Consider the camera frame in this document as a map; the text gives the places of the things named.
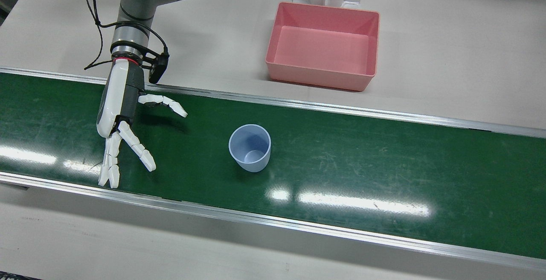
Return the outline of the right robot hand white grey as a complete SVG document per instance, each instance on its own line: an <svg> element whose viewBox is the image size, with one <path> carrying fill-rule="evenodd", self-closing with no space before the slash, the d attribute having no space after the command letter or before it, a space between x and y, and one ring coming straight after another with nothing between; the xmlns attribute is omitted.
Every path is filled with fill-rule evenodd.
<svg viewBox="0 0 546 280"><path fill-rule="evenodd" d="M133 60L113 60L107 83L102 93L97 115L97 132L105 140L105 148L98 184L119 186L120 171L118 155L121 142L127 143L144 167L152 172L156 163L151 153L140 142L131 129L137 104L163 105L185 118L185 109L173 99L145 92L144 70Z"/></svg>

